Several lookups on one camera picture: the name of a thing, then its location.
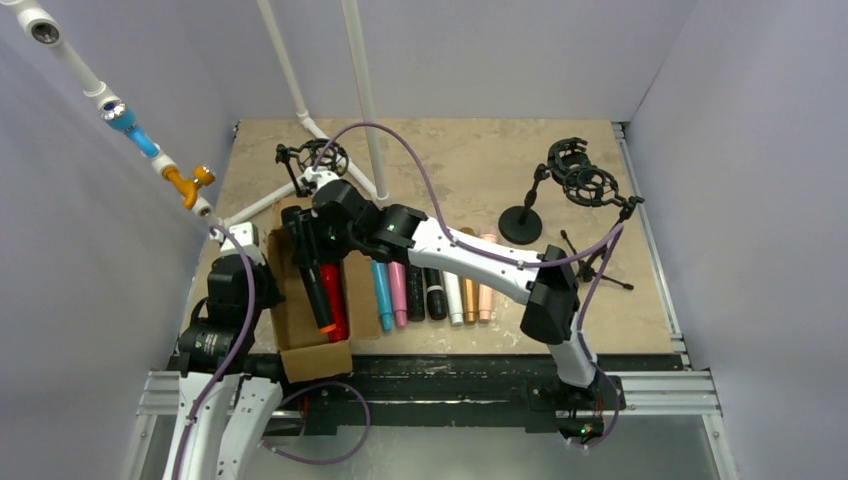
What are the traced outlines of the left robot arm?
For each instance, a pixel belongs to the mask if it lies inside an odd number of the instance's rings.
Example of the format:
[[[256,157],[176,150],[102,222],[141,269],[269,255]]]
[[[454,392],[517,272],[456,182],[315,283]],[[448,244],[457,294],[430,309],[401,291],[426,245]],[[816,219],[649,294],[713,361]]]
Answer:
[[[267,259],[216,259],[178,339],[176,424],[166,479],[241,479],[282,399],[278,358],[253,355],[261,312],[284,297]]]

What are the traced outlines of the tripod mic stand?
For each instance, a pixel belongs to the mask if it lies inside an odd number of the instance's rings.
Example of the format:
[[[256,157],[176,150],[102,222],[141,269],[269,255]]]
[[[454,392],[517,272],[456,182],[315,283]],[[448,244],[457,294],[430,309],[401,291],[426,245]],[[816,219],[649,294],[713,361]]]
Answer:
[[[629,220],[637,206],[645,202],[645,199],[638,195],[628,197],[621,195],[615,177],[597,166],[571,169],[565,176],[563,190],[568,200],[582,207],[599,208],[607,205],[619,207],[618,220],[614,225]],[[607,247],[603,247],[588,257],[578,260],[576,278],[584,283],[599,278],[632,291],[634,289],[632,284],[601,274],[594,268],[594,263],[606,254],[607,250]]]
[[[300,176],[307,167],[323,168],[343,176],[349,168],[350,158],[346,150],[328,139],[312,139],[298,147],[278,144],[275,162],[283,164],[294,184],[297,197],[308,197],[299,183]]]

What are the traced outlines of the round base mic stand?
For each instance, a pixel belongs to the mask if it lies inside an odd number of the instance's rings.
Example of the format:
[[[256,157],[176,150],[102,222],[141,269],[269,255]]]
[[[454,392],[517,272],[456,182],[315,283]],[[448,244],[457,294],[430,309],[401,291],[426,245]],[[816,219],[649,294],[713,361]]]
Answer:
[[[587,145],[586,140],[571,137],[550,146],[547,160],[539,163],[534,170],[533,184],[525,194],[523,204],[507,208],[499,217],[498,230],[504,239],[516,245],[529,245],[541,237],[543,221],[534,209],[540,184],[553,179],[563,186],[566,176],[573,169],[588,166]]]

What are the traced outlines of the blue microphone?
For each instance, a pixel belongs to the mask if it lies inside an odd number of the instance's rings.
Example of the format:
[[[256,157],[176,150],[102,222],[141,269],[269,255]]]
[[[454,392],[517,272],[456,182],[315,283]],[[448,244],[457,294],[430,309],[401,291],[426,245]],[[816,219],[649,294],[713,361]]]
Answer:
[[[388,269],[384,263],[376,260],[371,261],[371,268],[381,329],[383,332],[389,332],[393,328],[394,317]]]

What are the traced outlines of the cardboard box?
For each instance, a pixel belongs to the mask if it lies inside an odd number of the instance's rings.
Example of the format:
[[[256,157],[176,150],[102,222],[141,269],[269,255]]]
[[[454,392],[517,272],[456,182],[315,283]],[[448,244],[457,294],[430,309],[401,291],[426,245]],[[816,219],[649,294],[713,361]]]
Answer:
[[[317,327],[313,310],[292,263],[294,244],[282,226],[286,207],[307,208],[309,200],[294,196],[271,207],[271,226],[266,237],[266,257],[285,301],[271,309],[271,322],[285,374],[292,383],[346,374],[353,368],[353,348],[381,336],[371,260],[354,251],[341,263],[340,277],[349,326],[346,340],[332,342]]]

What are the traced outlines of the black orange-tipped microphone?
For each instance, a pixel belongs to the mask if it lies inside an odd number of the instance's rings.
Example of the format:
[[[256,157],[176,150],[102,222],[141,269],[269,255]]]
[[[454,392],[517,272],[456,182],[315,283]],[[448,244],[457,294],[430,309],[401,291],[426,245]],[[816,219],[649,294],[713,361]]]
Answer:
[[[315,265],[300,267],[299,272],[319,331],[322,333],[333,331],[336,328],[335,320],[320,268]]]

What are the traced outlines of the black glitter microphone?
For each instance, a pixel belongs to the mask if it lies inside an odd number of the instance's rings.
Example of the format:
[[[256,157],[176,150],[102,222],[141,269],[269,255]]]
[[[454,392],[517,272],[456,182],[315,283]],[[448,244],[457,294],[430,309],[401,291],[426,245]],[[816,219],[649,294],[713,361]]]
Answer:
[[[422,270],[416,266],[405,269],[407,317],[410,322],[421,322],[426,317],[426,302]]]

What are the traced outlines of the peach pink microphone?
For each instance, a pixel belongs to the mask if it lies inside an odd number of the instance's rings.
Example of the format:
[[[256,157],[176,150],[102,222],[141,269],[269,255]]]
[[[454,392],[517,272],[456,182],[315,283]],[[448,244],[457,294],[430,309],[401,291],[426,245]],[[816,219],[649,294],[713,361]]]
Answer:
[[[490,243],[496,243],[498,241],[497,233],[493,228],[484,229],[480,238]],[[478,290],[478,313],[480,323],[488,323],[491,321],[493,312],[493,297],[494,290],[490,286],[481,283]]]

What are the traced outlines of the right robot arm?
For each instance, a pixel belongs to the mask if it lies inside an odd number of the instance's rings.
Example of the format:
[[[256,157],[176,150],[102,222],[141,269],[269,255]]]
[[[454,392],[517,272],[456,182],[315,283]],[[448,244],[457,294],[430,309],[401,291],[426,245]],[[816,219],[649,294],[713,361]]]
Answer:
[[[487,242],[412,207],[380,207],[340,179],[320,184],[309,207],[286,207],[280,218],[302,271],[357,251],[382,263],[470,279],[523,306],[521,331],[547,346],[562,383],[587,388],[594,382],[596,360],[579,332],[577,282],[562,249]]]

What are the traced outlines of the plain black microphone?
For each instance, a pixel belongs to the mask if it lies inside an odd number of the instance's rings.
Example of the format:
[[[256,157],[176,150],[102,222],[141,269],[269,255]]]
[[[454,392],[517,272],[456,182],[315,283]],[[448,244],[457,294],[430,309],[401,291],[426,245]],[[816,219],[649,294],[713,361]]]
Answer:
[[[442,274],[433,268],[424,268],[426,309],[432,320],[444,320],[448,316],[447,297],[442,282]]]

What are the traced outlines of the gold microphone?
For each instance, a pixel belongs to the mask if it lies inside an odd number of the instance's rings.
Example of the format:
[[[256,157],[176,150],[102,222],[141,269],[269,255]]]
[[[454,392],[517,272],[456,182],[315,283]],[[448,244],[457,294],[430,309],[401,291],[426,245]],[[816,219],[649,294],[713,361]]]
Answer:
[[[463,302],[463,322],[465,325],[474,325],[478,322],[479,287],[474,280],[461,277],[460,288]]]

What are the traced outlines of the red glitter microphone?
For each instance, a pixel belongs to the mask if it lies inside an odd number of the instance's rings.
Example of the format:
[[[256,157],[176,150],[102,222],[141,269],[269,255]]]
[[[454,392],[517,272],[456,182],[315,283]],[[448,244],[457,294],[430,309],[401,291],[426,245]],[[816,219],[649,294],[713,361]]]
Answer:
[[[320,272],[334,320],[334,328],[327,333],[328,339],[331,343],[347,340],[349,328],[340,267],[338,264],[324,264],[320,266]]]

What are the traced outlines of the white microphone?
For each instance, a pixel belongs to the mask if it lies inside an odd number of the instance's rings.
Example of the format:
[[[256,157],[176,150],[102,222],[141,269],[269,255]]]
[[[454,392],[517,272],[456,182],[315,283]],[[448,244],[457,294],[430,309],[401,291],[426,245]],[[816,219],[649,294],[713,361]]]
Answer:
[[[464,311],[459,277],[447,271],[443,271],[442,276],[450,324],[453,327],[462,326],[464,324]]]

